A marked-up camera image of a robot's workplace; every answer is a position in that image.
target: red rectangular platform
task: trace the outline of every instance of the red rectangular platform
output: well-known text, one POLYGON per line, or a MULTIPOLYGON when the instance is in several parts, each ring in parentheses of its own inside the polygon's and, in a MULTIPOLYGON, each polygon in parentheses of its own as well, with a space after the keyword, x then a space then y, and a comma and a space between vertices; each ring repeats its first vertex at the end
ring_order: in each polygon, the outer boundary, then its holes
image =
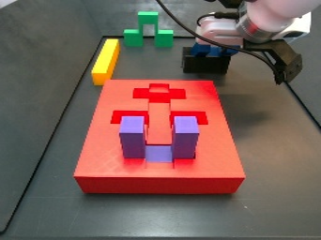
POLYGON ((74 178, 86 193, 236 192, 245 180, 245 173, 213 81, 106 82, 74 178), (153 102, 157 101, 151 85, 157 83, 169 86, 167 92, 173 93, 166 101, 161 101, 165 104, 170 102, 169 121, 171 122, 173 117, 179 115, 197 117, 199 138, 195 159, 153 163, 146 162, 143 158, 123 158, 119 119, 123 115, 142 115, 146 118, 146 128, 149 127, 150 99, 153 98, 153 102), (149 93, 146 97, 135 97, 135 91, 146 93, 149 89, 151 97, 149 93))

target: black table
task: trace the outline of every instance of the black table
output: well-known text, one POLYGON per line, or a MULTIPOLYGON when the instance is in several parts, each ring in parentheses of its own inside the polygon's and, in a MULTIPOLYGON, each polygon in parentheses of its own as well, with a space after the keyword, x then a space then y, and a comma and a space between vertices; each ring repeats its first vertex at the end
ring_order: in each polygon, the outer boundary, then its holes
POLYGON ((286 85, 252 57, 233 57, 226 76, 185 74, 182 47, 126 48, 114 79, 213 79, 246 181, 233 195, 83 194, 72 172, 102 87, 91 62, 26 197, 1 237, 321 236, 321 134, 286 85))

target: tall purple block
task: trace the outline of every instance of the tall purple block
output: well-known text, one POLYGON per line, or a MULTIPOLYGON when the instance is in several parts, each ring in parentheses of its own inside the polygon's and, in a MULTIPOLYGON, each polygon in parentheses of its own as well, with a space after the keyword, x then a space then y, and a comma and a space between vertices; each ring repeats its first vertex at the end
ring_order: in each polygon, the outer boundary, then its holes
POLYGON ((119 138, 125 158, 146 157, 145 117, 123 116, 119 138))
POLYGON ((175 116, 173 128, 173 158, 194 158, 199 129, 195 116, 175 116))

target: yellow block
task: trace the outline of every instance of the yellow block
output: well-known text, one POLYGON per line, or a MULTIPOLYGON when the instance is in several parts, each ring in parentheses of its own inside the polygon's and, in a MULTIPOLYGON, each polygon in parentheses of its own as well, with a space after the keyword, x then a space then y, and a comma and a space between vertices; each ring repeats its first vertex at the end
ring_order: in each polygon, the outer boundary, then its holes
POLYGON ((107 39, 91 71, 94 85, 103 85, 111 79, 119 51, 119 40, 107 39))

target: green l-shaped block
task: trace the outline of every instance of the green l-shaped block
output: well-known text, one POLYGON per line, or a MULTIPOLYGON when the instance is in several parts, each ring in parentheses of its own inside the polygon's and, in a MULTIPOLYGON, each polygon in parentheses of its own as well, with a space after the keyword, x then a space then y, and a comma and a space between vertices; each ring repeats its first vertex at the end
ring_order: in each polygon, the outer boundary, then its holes
POLYGON ((154 25, 155 32, 155 47, 169 48, 173 46, 173 30, 159 30, 158 29, 158 12, 157 11, 139 11, 138 12, 138 29, 125 30, 125 44, 129 47, 142 47, 145 45, 143 41, 143 27, 145 24, 154 25))

